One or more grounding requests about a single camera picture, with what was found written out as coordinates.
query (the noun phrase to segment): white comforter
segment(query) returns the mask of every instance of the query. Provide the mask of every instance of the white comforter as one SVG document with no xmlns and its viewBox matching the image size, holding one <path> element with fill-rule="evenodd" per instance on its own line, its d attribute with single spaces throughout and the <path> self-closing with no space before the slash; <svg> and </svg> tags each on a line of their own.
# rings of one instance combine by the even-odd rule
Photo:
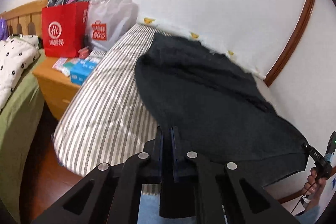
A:
<svg viewBox="0 0 336 224">
<path fill-rule="evenodd" d="M 19 82 L 22 72 L 39 58 L 36 35 L 10 36 L 0 40 L 0 111 Z"/>
</svg>

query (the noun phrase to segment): red logo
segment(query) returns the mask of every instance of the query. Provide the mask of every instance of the red logo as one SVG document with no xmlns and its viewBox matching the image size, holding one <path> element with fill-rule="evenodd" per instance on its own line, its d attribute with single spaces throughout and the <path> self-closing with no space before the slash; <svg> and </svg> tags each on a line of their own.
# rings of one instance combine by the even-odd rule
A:
<svg viewBox="0 0 336 224">
<path fill-rule="evenodd" d="M 94 24 L 91 24 L 91 26 L 93 29 L 92 39 L 106 41 L 106 23 L 102 24 L 97 20 Z"/>
<path fill-rule="evenodd" d="M 49 36 L 52 39 L 57 39 L 61 36 L 62 33 L 62 26 L 57 21 L 53 21 L 50 23 L 48 28 Z"/>
</svg>

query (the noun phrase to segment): hand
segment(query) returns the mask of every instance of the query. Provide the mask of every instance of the hand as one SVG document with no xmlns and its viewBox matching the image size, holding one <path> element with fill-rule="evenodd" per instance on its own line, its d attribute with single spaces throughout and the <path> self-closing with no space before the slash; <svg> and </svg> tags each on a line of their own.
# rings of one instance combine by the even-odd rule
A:
<svg viewBox="0 0 336 224">
<path fill-rule="evenodd" d="M 302 189 L 302 194 L 305 194 L 305 195 L 314 194 L 313 198 L 311 199 L 310 203 L 308 204 L 308 206 L 306 208 L 306 211 L 319 204 L 321 194 L 322 194 L 322 192 L 324 190 L 324 187 L 326 186 L 326 183 L 327 183 L 326 178 L 321 178 L 321 179 L 319 179 L 318 181 L 315 182 L 315 178 L 317 176 L 317 172 L 316 172 L 315 167 L 313 167 L 310 170 L 310 174 L 311 175 L 308 176 L 307 182 L 305 183 L 304 188 Z"/>
</svg>

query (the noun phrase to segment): white plastic bag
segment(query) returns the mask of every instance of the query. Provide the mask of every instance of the white plastic bag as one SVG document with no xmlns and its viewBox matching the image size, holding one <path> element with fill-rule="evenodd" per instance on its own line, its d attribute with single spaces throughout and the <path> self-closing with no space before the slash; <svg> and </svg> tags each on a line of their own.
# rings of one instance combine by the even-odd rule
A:
<svg viewBox="0 0 336 224">
<path fill-rule="evenodd" d="M 132 0 L 90 0 L 86 33 L 93 50 L 108 51 L 130 28 Z"/>
</svg>

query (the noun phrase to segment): gray and white striped fabric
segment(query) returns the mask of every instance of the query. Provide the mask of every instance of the gray and white striped fabric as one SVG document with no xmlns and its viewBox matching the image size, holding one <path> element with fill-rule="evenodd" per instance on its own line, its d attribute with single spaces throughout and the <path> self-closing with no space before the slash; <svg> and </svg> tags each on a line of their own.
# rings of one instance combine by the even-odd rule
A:
<svg viewBox="0 0 336 224">
<path fill-rule="evenodd" d="M 53 137 L 58 160 L 70 171 L 85 176 L 101 162 L 125 162 L 155 137 L 157 122 L 145 108 L 134 78 L 135 63 L 155 32 L 161 31 L 134 25 L 70 103 Z"/>
</svg>

